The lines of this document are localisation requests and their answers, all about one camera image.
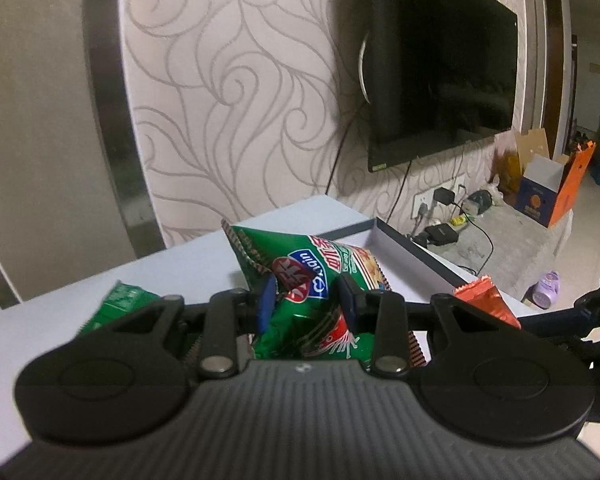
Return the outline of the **green snack bag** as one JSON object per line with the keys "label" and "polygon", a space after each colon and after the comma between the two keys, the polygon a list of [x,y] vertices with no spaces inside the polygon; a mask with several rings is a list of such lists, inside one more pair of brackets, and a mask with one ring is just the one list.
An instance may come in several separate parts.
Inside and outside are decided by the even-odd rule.
{"label": "green snack bag", "polygon": [[78,336],[94,332],[119,318],[146,307],[159,299],[153,292],[117,281],[100,303],[96,312],[76,333]]}

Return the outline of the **orange cardboard box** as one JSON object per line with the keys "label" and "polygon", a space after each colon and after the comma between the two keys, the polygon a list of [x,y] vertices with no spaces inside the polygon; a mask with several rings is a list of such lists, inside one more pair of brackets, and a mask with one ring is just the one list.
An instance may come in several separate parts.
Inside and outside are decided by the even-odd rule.
{"label": "orange cardboard box", "polygon": [[541,226],[554,226],[576,202],[585,171],[596,144],[586,140],[571,155],[548,157],[548,143],[543,128],[517,133],[520,181],[515,208]]}

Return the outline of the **green shrimp chips bag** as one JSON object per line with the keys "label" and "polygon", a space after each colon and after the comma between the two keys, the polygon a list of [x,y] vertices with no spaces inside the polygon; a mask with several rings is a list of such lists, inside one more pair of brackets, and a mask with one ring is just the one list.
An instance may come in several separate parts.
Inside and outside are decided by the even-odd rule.
{"label": "green shrimp chips bag", "polygon": [[249,286],[271,274],[275,296],[258,314],[252,354],[257,360],[359,360],[369,366],[375,336],[351,330],[336,296],[345,273],[364,292],[389,282],[368,250],[315,235],[262,231],[221,222]]}

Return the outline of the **purple bottle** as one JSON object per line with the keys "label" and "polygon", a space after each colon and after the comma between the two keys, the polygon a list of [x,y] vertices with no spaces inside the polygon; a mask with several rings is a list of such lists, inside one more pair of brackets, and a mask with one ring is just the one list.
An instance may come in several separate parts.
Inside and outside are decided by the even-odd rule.
{"label": "purple bottle", "polygon": [[559,274],[556,271],[547,272],[533,286],[531,300],[537,307],[547,310],[556,304],[559,289]]}

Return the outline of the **black shallow box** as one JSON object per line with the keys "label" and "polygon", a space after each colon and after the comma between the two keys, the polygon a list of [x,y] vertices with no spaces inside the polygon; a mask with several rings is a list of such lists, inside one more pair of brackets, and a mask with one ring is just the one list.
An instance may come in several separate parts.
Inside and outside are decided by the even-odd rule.
{"label": "black shallow box", "polygon": [[366,220],[321,234],[332,242],[368,249],[390,288],[406,301],[428,302],[434,294],[452,294],[467,281],[427,249],[380,219]]}

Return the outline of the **wall-mounted black television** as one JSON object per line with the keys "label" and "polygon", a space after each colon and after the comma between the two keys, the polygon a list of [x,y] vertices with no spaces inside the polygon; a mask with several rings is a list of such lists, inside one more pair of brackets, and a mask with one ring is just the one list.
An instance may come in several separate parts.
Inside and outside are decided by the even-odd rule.
{"label": "wall-mounted black television", "polygon": [[370,0],[371,172],[512,128],[518,21],[498,0]]}

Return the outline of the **black power adapter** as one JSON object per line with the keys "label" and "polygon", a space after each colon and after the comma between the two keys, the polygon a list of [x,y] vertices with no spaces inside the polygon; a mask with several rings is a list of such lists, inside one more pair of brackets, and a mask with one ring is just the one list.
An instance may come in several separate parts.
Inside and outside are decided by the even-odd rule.
{"label": "black power adapter", "polygon": [[458,241],[458,233],[447,223],[427,226],[424,233],[426,234],[427,244],[434,246],[454,244]]}

